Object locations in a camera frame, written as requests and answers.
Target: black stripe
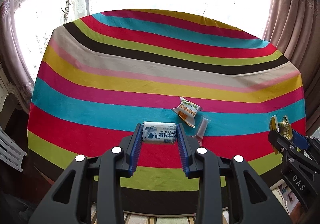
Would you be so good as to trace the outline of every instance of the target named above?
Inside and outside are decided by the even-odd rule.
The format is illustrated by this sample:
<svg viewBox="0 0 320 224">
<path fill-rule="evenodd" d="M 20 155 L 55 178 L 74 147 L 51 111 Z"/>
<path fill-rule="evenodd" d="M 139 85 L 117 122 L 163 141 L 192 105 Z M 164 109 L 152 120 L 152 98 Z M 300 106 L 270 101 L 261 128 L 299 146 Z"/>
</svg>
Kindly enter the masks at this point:
<svg viewBox="0 0 320 224">
<path fill-rule="evenodd" d="M 267 70 L 267 69 L 273 69 L 288 62 L 287 58 L 281 55 L 276 60 L 272 60 L 272 61 L 268 61 L 260 64 L 254 64 L 254 65 L 221 66 L 221 65 L 204 64 L 204 63 L 198 63 L 198 62 L 189 61 L 189 60 L 181 60 L 181 59 L 162 56 L 162 55 L 153 54 L 149 52 L 116 47 L 116 46 L 100 43 L 93 39 L 90 39 L 88 36 L 82 33 L 81 30 L 73 22 L 64 24 L 63 26 L 70 32 L 70 34 L 79 43 L 91 49 L 92 51 L 109 54 L 109 55 L 121 56 L 121 57 L 135 59 L 135 60 L 151 61 L 155 63 L 161 63 L 165 65 L 186 68 L 186 69 L 194 69 L 199 71 L 214 72 L 214 73 L 226 74 L 226 75 L 238 75 L 238 74 L 258 72 L 258 71 Z"/>
<path fill-rule="evenodd" d="M 47 161 L 37 153 L 29 150 L 34 165 L 47 177 L 55 181 L 63 169 Z M 281 179 L 278 165 L 261 175 L 266 184 L 271 187 Z M 97 201 L 98 182 L 93 184 L 93 201 Z M 222 187 L 222 207 L 228 207 L 227 188 Z M 198 191 L 163 192 L 148 191 L 121 187 L 122 206 L 125 211 L 152 215 L 183 215 L 196 213 Z"/>
</svg>

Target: green stripe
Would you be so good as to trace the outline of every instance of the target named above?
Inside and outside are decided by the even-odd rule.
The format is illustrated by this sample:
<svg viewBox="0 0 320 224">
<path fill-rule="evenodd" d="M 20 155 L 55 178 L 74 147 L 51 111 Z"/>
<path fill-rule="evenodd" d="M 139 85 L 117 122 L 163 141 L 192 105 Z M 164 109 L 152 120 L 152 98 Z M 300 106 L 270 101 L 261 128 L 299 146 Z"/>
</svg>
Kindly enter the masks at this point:
<svg viewBox="0 0 320 224">
<path fill-rule="evenodd" d="M 60 168 L 67 168 L 76 153 L 58 147 L 28 131 L 29 149 Z M 258 174 L 263 174 L 281 163 L 282 156 L 271 153 L 252 160 L 249 164 Z M 221 186 L 225 186 L 221 177 Z M 121 186 L 151 191 L 195 191 L 199 188 L 198 179 L 188 179 L 182 169 L 167 169 L 138 166 L 133 177 L 121 178 Z"/>
<path fill-rule="evenodd" d="M 198 63 L 211 64 L 211 65 L 222 65 L 222 66 L 244 66 L 244 65 L 254 65 L 260 64 L 272 60 L 276 60 L 282 54 L 280 51 L 276 50 L 271 55 L 265 57 L 257 58 L 247 58 L 247 59 L 226 59 L 226 58 L 216 58 L 216 57 L 207 57 L 201 55 L 194 55 L 189 53 L 180 52 L 177 50 L 167 49 L 163 47 L 157 47 L 153 45 L 138 43 L 134 41 L 121 40 L 112 37 L 108 37 L 102 34 L 99 34 L 91 30 L 82 20 L 75 20 L 74 23 L 90 39 L 108 44 L 116 47 L 122 47 L 126 49 L 140 50 L 143 52 L 149 52 L 153 54 L 163 55 L 167 57 L 177 58 L 181 60 L 194 61 Z"/>
</svg>

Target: yellow stripe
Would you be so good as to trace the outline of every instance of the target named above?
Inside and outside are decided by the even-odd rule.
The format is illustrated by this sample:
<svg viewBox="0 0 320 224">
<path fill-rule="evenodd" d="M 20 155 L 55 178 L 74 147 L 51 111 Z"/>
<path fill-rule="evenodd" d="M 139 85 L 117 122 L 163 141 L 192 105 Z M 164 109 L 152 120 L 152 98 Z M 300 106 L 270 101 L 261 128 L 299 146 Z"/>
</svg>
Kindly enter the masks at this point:
<svg viewBox="0 0 320 224">
<path fill-rule="evenodd" d="M 218 28 L 230 29 L 230 30 L 235 30 L 235 31 L 243 31 L 241 29 L 238 29 L 236 27 L 222 23 L 220 21 L 215 21 L 215 20 L 203 17 L 203 16 L 185 13 L 185 12 L 166 11 L 166 10 L 151 10 L 151 9 L 131 9 L 131 11 L 142 11 L 142 12 L 156 13 L 156 14 L 166 15 L 166 16 L 170 16 L 170 17 L 174 17 L 174 18 L 178 18 L 178 19 L 182 19 L 182 20 L 186 20 L 186 21 L 191 21 L 191 22 L 198 23 L 201 25 L 214 26 L 214 27 L 218 27 Z"/>
<path fill-rule="evenodd" d="M 75 20 L 74 24 L 81 30 L 81 32 L 89 37 L 90 39 L 108 44 L 111 46 L 122 47 L 126 49 L 134 49 L 143 52 L 153 53 L 157 55 L 162 55 L 166 57 L 172 57 L 181 60 L 189 60 L 198 63 L 204 64 L 212 64 L 212 65 L 221 65 L 221 66 L 243 66 L 243 65 L 254 65 L 260 64 L 272 60 L 276 60 L 282 53 L 278 50 L 273 52 L 272 54 L 264 57 L 256 57 L 256 58 L 246 58 L 246 59 L 229 59 L 229 58 L 217 58 L 217 57 L 208 57 L 202 55 L 194 55 L 189 54 L 173 49 L 168 49 L 164 47 L 157 47 L 153 45 L 143 44 L 135 41 L 116 39 L 109 36 L 105 36 L 95 32 L 90 29 L 82 20 Z"/>
<path fill-rule="evenodd" d="M 302 86 L 300 75 L 276 85 L 250 93 L 220 89 L 175 85 L 148 80 L 101 76 L 81 71 L 63 60 L 51 46 L 47 46 L 43 61 L 62 77 L 82 86 L 135 93 L 184 96 L 212 100 L 260 103 L 289 93 Z"/>
<path fill-rule="evenodd" d="M 66 169 L 76 157 L 76 153 L 58 147 L 28 131 L 28 147 L 51 163 Z M 249 164 L 259 174 L 263 174 L 279 165 L 282 155 L 271 153 L 252 160 Z M 221 177 L 221 186 L 225 186 L 225 178 Z M 153 168 L 138 166 L 133 177 L 121 178 L 121 186 L 153 191 L 193 191 L 198 190 L 198 179 L 188 179 L 182 169 Z"/>
</svg>

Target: red stripe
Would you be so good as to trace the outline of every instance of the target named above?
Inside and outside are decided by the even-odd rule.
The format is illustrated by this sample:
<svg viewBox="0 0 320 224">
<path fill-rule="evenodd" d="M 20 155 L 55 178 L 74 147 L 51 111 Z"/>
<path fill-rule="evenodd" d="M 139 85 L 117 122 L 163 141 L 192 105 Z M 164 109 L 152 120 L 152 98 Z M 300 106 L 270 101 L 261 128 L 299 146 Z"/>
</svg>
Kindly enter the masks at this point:
<svg viewBox="0 0 320 224">
<path fill-rule="evenodd" d="M 162 15 L 158 13 L 150 13 L 143 11 L 132 11 L 132 10 L 116 10 L 116 11 L 106 11 L 101 12 L 105 16 L 115 16 L 121 18 L 132 18 L 144 21 L 150 21 L 155 23 L 162 23 L 190 31 L 199 32 L 202 34 L 217 35 L 229 38 L 238 39 L 258 39 L 257 37 L 245 32 L 233 29 L 219 28 L 215 26 L 207 26 L 199 23 L 182 20 L 179 18 Z"/>
<path fill-rule="evenodd" d="M 44 61 L 41 63 L 38 77 L 56 91 L 66 96 L 85 101 L 164 109 L 172 109 L 180 103 L 180 99 L 177 96 L 122 92 L 77 85 L 53 71 L 52 68 Z M 244 103 L 200 98 L 188 99 L 203 107 L 203 111 L 206 112 L 248 114 L 272 112 L 291 105 L 302 98 L 303 87 L 262 103 Z"/>
<path fill-rule="evenodd" d="M 293 123 L 292 127 L 304 135 L 305 119 Z M 102 155 L 106 150 L 118 145 L 123 137 L 132 134 L 68 122 L 49 115 L 34 104 L 30 106 L 28 130 L 61 148 L 90 157 Z M 268 132 L 238 136 L 206 136 L 203 145 L 218 156 L 232 158 L 240 154 L 247 161 L 272 152 Z M 138 165 L 181 168 L 177 144 L 144 144 Z"/>
<path fill-rule="evenodd" d="M 229 48 L 229 47 L 215 47 L 180 39 L 165 37 L 149 32 L 133 31 L 124 28 L 111 27 L 105 25 L 92 16 L 86 16 L 81 20 L 93 31 L 116 39 L 135 41 L 143 44 L 168 48 L 185 52 L 194 55 L 202 55 L 217 58 L 230 59 L 246 59 L 271 55 L 276 51 L 271 43 L 264 48 Z"/>
</svg>

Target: turquoise stripe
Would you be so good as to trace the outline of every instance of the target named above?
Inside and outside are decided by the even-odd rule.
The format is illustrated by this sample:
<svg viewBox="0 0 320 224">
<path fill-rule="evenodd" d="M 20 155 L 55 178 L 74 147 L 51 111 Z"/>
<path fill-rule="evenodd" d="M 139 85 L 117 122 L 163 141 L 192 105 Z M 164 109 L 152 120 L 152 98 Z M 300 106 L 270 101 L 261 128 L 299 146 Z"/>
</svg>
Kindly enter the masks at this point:
<svg viewBox="0 0 320 224">
<path fill-rule="evenodd" d="M 170 109 L 101 104 L 71 98 L 57 92 L 40 78 L 36 80 L 32 102 L 48 114 L 63 120 L 114 130 L 134 131 L 137 123 L 143 121 L 182 122 Z M 204 116 L 211 120 L 206 136 L 255 134 L 269 130 L 271 116 L 282 118 L 286 114 L 291 122 L 304 118 L 304 99 L 271 113 L 199 112 L 196 125 Z M 196 131 L 188 126 L 185 130 L 188 135 L 194 135 Z"/>
<path fill-rule="evenodd" d="M 240 48 L 239 50 L 241 50 L 241 48 L 262 48 L 266 47 L 269 44 L 268 41 L 264 41 L 261 39 L 237 39 L 202 34 L 199 32 L 190 31 L 162 23 L 137 20 L 133 18 L 105 16 L 101 13 L 93 14 L 92 17 L 94 17 L 99 22 L 111 27 L 150 32 L 161 36 L 181 39 L 209 46 Z"/>
</svg>

